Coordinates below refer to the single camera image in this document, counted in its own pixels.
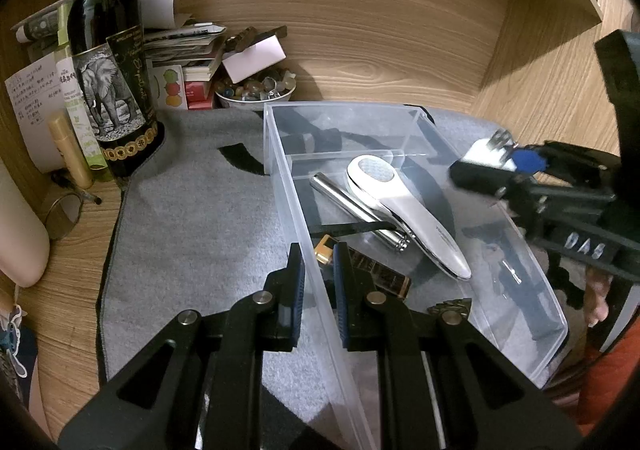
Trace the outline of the orange sleeve forearm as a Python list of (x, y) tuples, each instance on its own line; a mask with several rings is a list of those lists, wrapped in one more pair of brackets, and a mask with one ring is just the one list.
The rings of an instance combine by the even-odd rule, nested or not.
[(588, 369), (575, 418), (580, 431), (587, 436), (612, 408), (639, 364), (639, 323), (634, 323), (607, 354), (588, 342), (585, 357)]

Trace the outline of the right hand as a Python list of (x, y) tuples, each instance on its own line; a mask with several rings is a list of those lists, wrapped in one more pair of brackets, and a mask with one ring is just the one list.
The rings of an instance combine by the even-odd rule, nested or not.
[(589, 327), (596, 326), (608, 318), (608, 291), (612, 277), (597, 268), (586, 268), (586, 288), (584, 299), (584, 317)]

